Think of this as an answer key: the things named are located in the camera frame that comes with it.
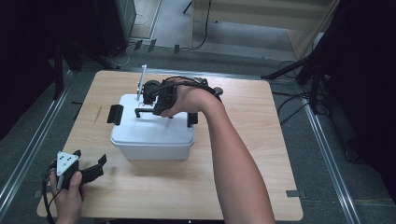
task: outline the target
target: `black fabric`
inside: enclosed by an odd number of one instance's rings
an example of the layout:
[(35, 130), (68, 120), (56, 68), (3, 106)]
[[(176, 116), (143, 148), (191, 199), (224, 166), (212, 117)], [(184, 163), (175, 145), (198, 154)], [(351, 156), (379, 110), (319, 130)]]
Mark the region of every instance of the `black fabric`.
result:
[(396, 16), (385, 1), (347, 4), (324, 63), (327, 88), (356, 132), (347, 144), (383, 176), (396, 201)]
[(36, 1), (8, 1), (0, 7), (0, 139), (54, 79), (48, 62), (51, 23)]

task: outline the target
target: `wooden tabletop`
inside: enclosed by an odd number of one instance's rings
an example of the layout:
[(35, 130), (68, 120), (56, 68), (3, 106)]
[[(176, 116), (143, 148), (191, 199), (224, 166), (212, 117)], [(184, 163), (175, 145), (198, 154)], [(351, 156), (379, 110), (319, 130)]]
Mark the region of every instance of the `wooden tabletop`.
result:
[[(222, 219), (215, 189), (209, 134), (203, 114), (195, 128), (195, 142), (185, 161), (128, 161), (110, 142), (107, 124), (112, 105), (123, 94), (136, 93), (140, 73), (101, 71), (91, 85), (64, 152), (81, 150), (79, 168), (107, 156), (105, 174), (87, 184), (84, 217)], [(147, 74), (145, 81), (166, 76)], [(270, 86), (263, 80), (207, 77), (210, 87), (221, 87), (221, 100), (262, 173), (276, 220), (300, 220), (303, 211), (288, 152), (280, 129)], [(37, 213), (44, 217), (43, 201)], [(56, 216), (56, 208), (51, 207)]]

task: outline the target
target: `black cable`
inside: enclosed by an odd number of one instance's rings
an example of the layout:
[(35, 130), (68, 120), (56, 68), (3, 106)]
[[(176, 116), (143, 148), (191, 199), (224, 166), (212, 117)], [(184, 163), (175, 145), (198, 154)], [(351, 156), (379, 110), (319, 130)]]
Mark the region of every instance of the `black cable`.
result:
[(317, 67), (318, 67), (317, 64), (316, 64), (316, 65), (311, 65), (311, 64), (308, 64), (306, 61), (307, 61), (306, 57), (303, 58), (303, 63), (304, 63), (304, 65), (307, 66), (308, 68), (314, 69), (314, 68), (317, 68)]
[[(322, 113), (319, 112), (318, 105), (321, 105), (321, 106), (324, 107), (324, 112), (322, 112)], [(324, 100), (317, 101), (317, 104), (315, 105), (315, 109), (316, 109), (317, 114), (319, 114), (319, 115), (329, 115), (328, 107), (327, 107), (326, 102)]]
[(303, 109), (306, 105), (309, 105), (309, 103), (305, 103), (302, 106), (300, 106), (300, 108), (298, 108), (296, 111), (294, 111), (291, 115), (289, 115), (287, 118), (283, 119), (282, 121), (280, 121), (280, 125), (283, 125), (284, 123), (286, 123), (289, 119), (291, 119), (294, 115), (296, 115), (298, 112), (300, 112), (301, 109)]
[(114, 55), (111, 55), (109, 57), (107, 57), (108, 59), (112, 59), (114, 57), (116, 57), (117, 55), (119, 55), (123, 50), (125, 50), (126, 48), (128, 48), (128, 46), (126, 46), (125, 48), (120, 48), (119, 50), (117, 50), (117, 52)]
[(294, 96), (295, 94), (292, 93), (285, 93), (285, 92), (280, 92), (280, 91), (271, 91), (273, 95), (283, 95), (283, 96)]
[(293, 100), (293, 99), (295, 99), (295, 98), (299, 98), (299, 97), (308, 98), (308, 97), (309, 97), (309, 94), (310, 94), (310, 92), (302, 92), (302, 93), (300, 93), (300, 94), (292, 95), (289, 99), (287, 99), (286, 101), (284, 101), (284, 102), (279, 106), (279, 108), (277, 109), (276, 113), (279, 115), (280, 109), (281, 109), (281, 108), (283, 107), (283, 105), (285, 105), (287, 102), (289, 102), (289, 101), (291, 101), (291, 100)]
[(58, 196), (59, 193), (61, 193), (63, 189), (59, 190), (58, 193), (55, 194), (55, 196), (52, 197), (52, 199), (49, 201), (49, 207), (52, 204), (53, 200), (55, 200), (56, 196)]
[[(281, 65), (282, 63), (295, 63), (295, 61), (283, 61), (283, 62), (279, 63), (279, 64), (277, 65), (277, 70), (278, 70), (278, 71), (280, 70), (280, 65)], [(287, 73), (285, 73), (283, 76), (289, 77), (289, 78), (296, 78), (296, 77), (297, 77), (297, 74), (296, 74), (296, 72), (295, 72), (295, 69), (293, 70), (293, 73), (294, 73), (295, 77), (290, 77), (290, 76), (287, 75)]]
[(126, 63), (114, 63), (114, 62), (112, 62), (109, 58), (106, 57), (107, 61), (110, 62), (110, 63), (112, 63), (112, 64), (114, 64), (114, 65), (116, 65), (116, 66), (124, 66), (124, 65), (128, 64), (128, 62), (130, 61), (130, 57), (131, 57), (131, 56), (129, 55), (129, 53), (128, 53), (128, 48), (130, 48), (130, 47), (132, 47), (132, 46), (133, 46), (133, 44), (132, 44), (132, 45), (128, 45), (128, 46), (125, 48), (125, 54), (126, 54), (126, 56), (127, 56), (127, 61), (126, 61)]
[(56, 167), (56, 161), (54, 161), (46, 170), (46, 173), (43, 175), (43, 183), (41, 186), (41, 193), (43, 195), (43, 200), (44, 200), (44, 206), (47, 211), (47, 221), (49, 224), (55, 224), (55, 221), (53, 220), (52, 214), (50, 212), (50, 203), (47, 198), (47, 184), (49, 182), (49, 177), (50, 177), (50, 171)]
[(212, 1), (209, 1), (209, 7), (207, 8), (207, 15), (206, 15), (206, 23), (205, 23), (205, 37), (204, 40), (202, 41), (202, 43), (197, 46), (197, 47), (193, 47), (193, 48), (183, 48), (183, 49), (189, 49), (189, 50), (197, 50), (200, 49), (201, 46), (206, 42), (206, 38), (207, 38), (207, 23), (209, 21), (209, 12), (210, 12), (210, 6), (212, 5)]
[(210, 88), (210, 87), (208, 87), (208, 86), (204, 86), (204, 85), (200, 84), (199, 82), (197, 82), (197, 81), (195, 81), (195, 80), (194, 80), (193, 82), (191, 82), (191, 81), (184, 81), (184, 82), (177, 82), (177, 83), (172, 83), (172, 84), (168, 84), (168, 85), (163, 85), (163, 86), (161, 86), (160, 88), (158, 88), (158, 89), (156, 89), (156, 90), (154, 90), (154, 91), (149, 92), (149, 93), (148, 93), (148, 97), (150, 98), (150, 97), (152, 96), (152, 94), (154, 94), (154, 93), (157, 92), (157, 91), (160, 91), (160, 90), (163, 90), (163, 89), (166, 89), (166, 88), (169, 88), (169, 87), (175, 87), (175, 86), (181, 86), (181, 85), (184, 85), (184, 86), (191, 86), (191, 87), (195, 87), (195, 88), (199, 88), (199, 89), (208, 91), (208, 92), (210, 92), (212, 95), (214, 95), (219, 101), (221, 101), (219, 95), (217, 94), (217, 91), (215, 91), (214, 89), (212, 89), (212, 88)]
[(197, 82), (196, 79), (193, 79), (193, 78), (190, 78), (190, 77), (183, 77), (183, 76), (179, 76), (179, 77), (167, 77), (166, 79), (164, 79), (164, 81), (167, 81), (167, 80), (169, 80), (169, 79), (171, 79), (171, 78), (183, 78), (183, 79), (187, 79), (188, 81), (191, 81), (191, 82)]

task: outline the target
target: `white box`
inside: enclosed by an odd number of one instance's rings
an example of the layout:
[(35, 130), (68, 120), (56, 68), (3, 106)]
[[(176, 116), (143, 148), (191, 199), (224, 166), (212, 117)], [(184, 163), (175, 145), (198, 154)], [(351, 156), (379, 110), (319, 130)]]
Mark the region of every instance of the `white box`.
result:
[(193, 125), (187, 126), (187, 113), (178, 113), (172, 119), (140, 113), (136, 108), (152, 108), (143, 105), (143, 96), (136, 101), (136, 94), (125, 94), (120, 99), (123, 112), (120, 125), (111, 132), (111, 142), (128, 160), (186, 160), (194, 143)]

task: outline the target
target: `wire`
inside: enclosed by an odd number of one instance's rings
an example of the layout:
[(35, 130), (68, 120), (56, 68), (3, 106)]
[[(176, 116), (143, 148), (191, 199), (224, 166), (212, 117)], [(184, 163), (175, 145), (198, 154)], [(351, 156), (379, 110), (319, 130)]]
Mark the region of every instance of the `wire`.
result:
[(309, 103), (305, 103), (302, 106), (300, 106), (300, 108), (298, 108), (296, 111), (294, 111), (291, 115), (289, 115), (287, 118), (283, 119), (282, 121), (280, 121), (280, 125), (283, 125), (284, 123), (286, 123), (289, 119), (291, 119), (294, 115), (296, 115), (298, 112), (300, 112), (301, 109), (303, 109), (306, 105), (309, 105)]
[(55, 167), (56, 167), (56, 161), (53, 161), (52, 164), (47, 168), (46, 173), (44, 173), (43, 175), (43, 183), (41, 186), (41, 194), (43, 195), (44, 206), (47, 211), (46, 218), (49, 224), (55, 224), (55, 221), (53, 220), (52, 214), (50, 213), (50, 203), (47, 198), (47, 184), (50, 178), (50, 171)]
[(140, 23), (134, 23), (134, 25), (143, 25), (143, 24), (145, 24), (146, 22), (148, 22), (148, 20), (149, 20), (147, 16), (142, 15), (142, 14), (136, 14), (135, 16), (132, 16), (132, 17), (137, 18), (137, 16), (141, 16), (141, 17), (143, 17), (143, 18), (146, 19), (146, 20), (143, 21), (143, 22), (140, 22)]
[(209, 21), (209, 12), (210, 12), (210, 6), (212, 5), (212, 1), (209, 1), (209, 7), (207, 8), (207, 15), (206, 15), (206, 23), (205, 23), (205, 37), (204, 40), (202, 41), (202, 43), (200, 45), (198, 45), (197, 47), (193, 47), (193, 48), (183, 48), (183, 49), (189, 49), (189, 50), (198, 50), (201, 48), (201, 46), (206, 42), (206, 38), (207, 38), (207, 23)]
[(211, 94), (213, 94), (221, 102), (221, 99), (220, 99), (220, 97), (218, 95), (218, 92), (215, 89), (212, 89), (212, 88), (210, 88), (210, 87), (208, 87), (206, 85), (202, 85), (201, 83), (197, 82), (196, 80), (194, 80), (194, 81), (174, 82), (174, 83), (171, 83), (171, 84), (160, 86), (159, 88), (149, 92), (148, 93), (148, 97), (151, 97), (152, 94), (154, 94), (157, 91), (160, 91), (160, 90), (163, 90), (163, 89), (166, 89), (166, 88), (169, 88), (169, 87), (175, 87), (175, 86), (181, 86), (181, 85), (183, 85), (183, 86), (191, 86), (191, 87), (195, 87), (195, 88), (199, 88), (199, 89), (208, 91)]
[[(295, 61), (283, 61), (283, 62), (279, 63), (279, 64), (277, 65), (277, 70), (278, 70), (278, 71), (280, 70), (280, 65), (281, 65), (282, 63), (295, 63)], [(293, 69), (293, 73), (294, 73), (295, 77), (290, 77), (290, 76), (288, 76), (287, 74), (284, 74), (283, 76), (289, 77), (289, 78), (296, 78), (296, 77), (297, 77), (297, 74), (296, 74), (296, 72), (295, 72), (295, 69)]]
[(125, 49), (125, 48), (121, 48), (121, 49), (117, 50), (117, 52), (116, 52), (114, 55), (111, 55), (110, 57), (107, 57), (107, 58), (108, 58), (108, 59), (112, 59), (112, 58), (116, 57), (116, 56), (119, 55), (120, 52), (122, 52), (124, 49)]
[(58, 194), (61, 193), (62, 190), (63, 190), (63, 189), (59, 190), (58, 193), (56, 193), (56, 194), (53, 196), (53, 198), (49, 201), (49, 207), (50, 207), (50, 205), (52, 204), (53, 200), (56, 198), (56, 196), (58, 196)]
[(309, 67), (309, 68), (317, 68), (317, 67), (318, 67), (318, 65), (311, 65), (311, 64), (308, 64), (308, 63), (306, 62), (306, 57), (303, 58), (303, 62), (304, 62), (304, 65), (307, 66), (307, 67)]
[(303, 93), (300, 93), (300, 94), (292, 95), (289, 99), (287, 99), (286, 101), (284, 101), (284, 102), (279, 106), (279, 108), (277, 109), (276, 113), (279, 115), (280, 109), (281, 109), (287, 102), (289, 102), (289, 101), (291, 101), (291, 100), (293, 100), (293, 99), (295, 99), (295, 98), (299, 98), (299, 97), (308, 98), (308, 97), (309, 97), (309, 94), (310, 94), (310, 92), (303, 92)]
[(128, 57), (126, 63), (114, 63), (114, 62), (112, 62), (109, 58), (106, 57), (106, 59), (107, 59), (110, 63), (112, 63), (112, 64), (114, 64), (114, 65), (116, 65), (116, 66), (124, 66), (124, 65), (128, 64), (128, 62), (129, 62), (129, 60), (130, 60), (130, 55), (129, 55), (129, 53), (128, 53), (128, 48), (130, 48), (130, 47), (132, 47), (132, 46), (133, 46), (133, 45), (130, 45), (130, 46), (128, 46), (128, 47), (125, 49), (125, 54), (126, 54), (127, 57)]
[(291, 93), (285, 93), (285, 92), (280, 92), (280, 91), (271, 91), (273, 95), (283, 95), (283, 96), (294, 96), (295, 94)]

